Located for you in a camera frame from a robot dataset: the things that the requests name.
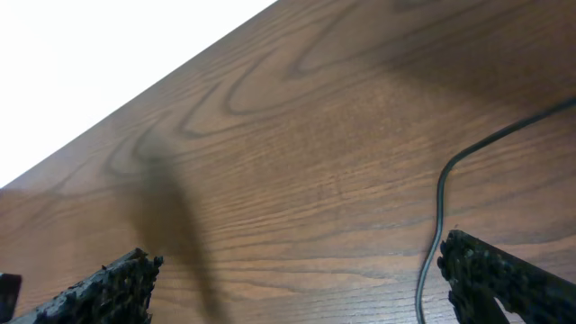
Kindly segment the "blue screen smartphone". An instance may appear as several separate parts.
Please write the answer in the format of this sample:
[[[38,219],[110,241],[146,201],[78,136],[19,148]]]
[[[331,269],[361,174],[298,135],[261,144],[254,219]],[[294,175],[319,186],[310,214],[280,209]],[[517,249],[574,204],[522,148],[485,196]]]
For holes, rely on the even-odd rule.
[[[0,320],[6,323],[14,316],[23,278],[19,274],[0,274]]]

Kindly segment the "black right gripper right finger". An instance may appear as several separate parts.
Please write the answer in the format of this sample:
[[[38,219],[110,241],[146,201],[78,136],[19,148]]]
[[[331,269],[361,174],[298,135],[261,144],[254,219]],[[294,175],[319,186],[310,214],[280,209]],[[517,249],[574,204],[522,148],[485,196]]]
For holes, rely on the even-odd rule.
[[[464,231],[440,244],[437,265],[450,284],[448,300],[460,323],[575,324],[575,284]]]

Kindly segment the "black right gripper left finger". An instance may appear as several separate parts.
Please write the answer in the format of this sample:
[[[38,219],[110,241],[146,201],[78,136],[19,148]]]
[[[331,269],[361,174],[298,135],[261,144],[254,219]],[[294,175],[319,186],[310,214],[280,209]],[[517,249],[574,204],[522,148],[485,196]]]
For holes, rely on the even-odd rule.
[[[163,258],[135,248],[10,324],[150,324]]]

